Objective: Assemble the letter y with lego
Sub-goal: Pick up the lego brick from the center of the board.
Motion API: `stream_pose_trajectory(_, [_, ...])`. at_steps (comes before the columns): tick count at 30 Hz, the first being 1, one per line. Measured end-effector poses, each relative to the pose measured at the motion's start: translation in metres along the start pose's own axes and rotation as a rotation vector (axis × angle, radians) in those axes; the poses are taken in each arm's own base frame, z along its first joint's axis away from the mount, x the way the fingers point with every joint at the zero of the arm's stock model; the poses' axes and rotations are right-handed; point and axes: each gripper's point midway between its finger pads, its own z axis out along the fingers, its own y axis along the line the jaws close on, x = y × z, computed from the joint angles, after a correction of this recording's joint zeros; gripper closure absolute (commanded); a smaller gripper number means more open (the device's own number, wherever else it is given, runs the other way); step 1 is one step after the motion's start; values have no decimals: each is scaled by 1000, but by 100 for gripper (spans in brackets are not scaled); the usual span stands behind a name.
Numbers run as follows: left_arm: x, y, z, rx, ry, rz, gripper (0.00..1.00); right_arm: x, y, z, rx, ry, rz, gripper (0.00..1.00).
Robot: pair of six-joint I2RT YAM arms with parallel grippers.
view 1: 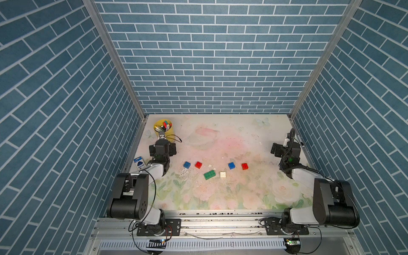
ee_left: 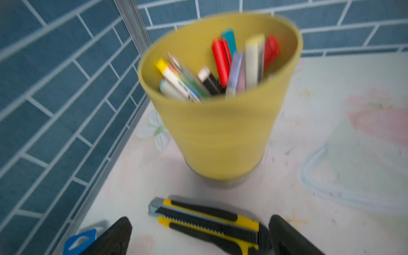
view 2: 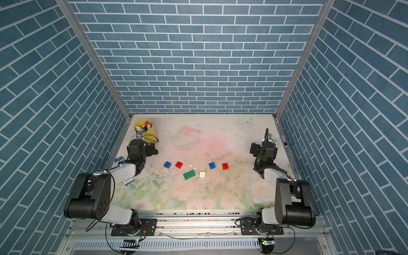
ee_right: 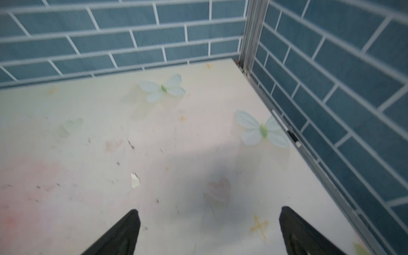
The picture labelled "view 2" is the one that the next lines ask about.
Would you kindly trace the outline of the blue lego brick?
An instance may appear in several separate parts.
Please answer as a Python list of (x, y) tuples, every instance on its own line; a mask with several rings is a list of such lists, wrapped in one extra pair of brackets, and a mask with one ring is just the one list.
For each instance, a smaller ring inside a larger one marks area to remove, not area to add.
[(216, 168), (215, 163), (214, 163), (214, 162), (209, 163), (209, 168), (210, 168), (211, 170), (212, 170), (212, 169), (215, 169), (215, 168)]
[(164, 167), (166, 169), (169, 169), (171, 166), (172, 166), (172, 164), (170, 162), (168, 162), (168, 161), (166, 161), (165, 164), (164, 164)]

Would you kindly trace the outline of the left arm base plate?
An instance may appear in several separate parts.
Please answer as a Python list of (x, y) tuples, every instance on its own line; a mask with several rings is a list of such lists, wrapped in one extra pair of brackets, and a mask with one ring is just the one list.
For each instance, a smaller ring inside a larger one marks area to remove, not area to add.
[(111, 236), (113, 237), (130, 237), (141, 235), (141, 237), (153, 236), (157, 226), (157, 219), (139, 219), (131, 221), (126, 225), (114, 225)]

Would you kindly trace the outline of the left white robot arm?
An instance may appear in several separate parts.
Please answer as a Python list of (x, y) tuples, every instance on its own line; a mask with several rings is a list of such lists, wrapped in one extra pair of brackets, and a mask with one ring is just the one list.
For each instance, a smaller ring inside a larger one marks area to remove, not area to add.
[(128, 186), (133, 178), (145, 167), (147, 157), (157, 155), (155, 144), (157, 136), (137, 132), (136, 137), (127, 145), (127, 158), (117, 160), (118, 166), (95, 173), (81, 173), (73, 183), (64, 207), (67, 218), (90, 219), (112, 226), (119, 235), (136, 235), (141, 232), (142, 223), (135, 209), (127, 209), (112, 204), (116, 186), (120, 183)]

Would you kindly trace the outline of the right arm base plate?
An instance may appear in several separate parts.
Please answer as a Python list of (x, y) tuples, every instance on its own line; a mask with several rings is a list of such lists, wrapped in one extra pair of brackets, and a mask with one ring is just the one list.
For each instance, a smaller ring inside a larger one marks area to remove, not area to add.
[(252, 217), (238, 218), (234, 222), (241, 230), (242, 235), (283, 235), (280, 225), (264, 224)]

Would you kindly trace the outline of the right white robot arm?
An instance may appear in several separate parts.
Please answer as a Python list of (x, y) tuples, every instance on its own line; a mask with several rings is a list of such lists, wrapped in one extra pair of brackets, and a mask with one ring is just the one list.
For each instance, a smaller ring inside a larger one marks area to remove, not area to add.
[(288, 171), (275, 164), (277, 152), (278, 148), (269, 135), (269, 129), (265, 130), (260, 144), (251, 144), (250, 154), (255, 157), (254, 171), (276, 188), (274, 206), (261, 208), (257, 212), (256, 224), (312, 228), (316, 223), (317, 213), (310, 183), (292, 178)]

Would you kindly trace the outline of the green long lego brick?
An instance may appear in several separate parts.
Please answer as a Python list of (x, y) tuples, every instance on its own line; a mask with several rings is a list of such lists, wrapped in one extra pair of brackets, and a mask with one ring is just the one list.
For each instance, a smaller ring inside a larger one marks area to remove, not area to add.
[(184, 173), (183, 177), (184, 177), (185, 180), (189, 180), (189, 179), (195, 177), (195, 175), (196, 175), (195, 171), (191, 170), (189, 172)]

